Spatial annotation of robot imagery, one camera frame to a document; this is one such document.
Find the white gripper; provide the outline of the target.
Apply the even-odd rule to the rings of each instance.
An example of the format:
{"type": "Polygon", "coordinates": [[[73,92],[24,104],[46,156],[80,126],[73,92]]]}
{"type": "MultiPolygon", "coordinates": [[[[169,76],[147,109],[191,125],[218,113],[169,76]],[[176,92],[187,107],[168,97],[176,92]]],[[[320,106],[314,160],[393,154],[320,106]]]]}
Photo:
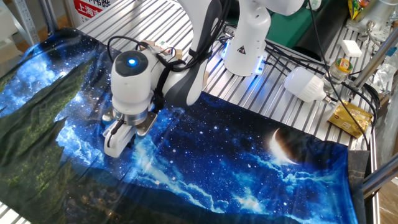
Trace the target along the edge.
{"type": "Polygon", "coordinates": [[[123,150],[132,148],[135,141],[136,127],[122,124],[115,134],[112,130],[116,127],[119,121],[114,121],[108,128],[105,129],[103,136],[104,140],[104,153],[111,157],[119,157],[123,150]]]}

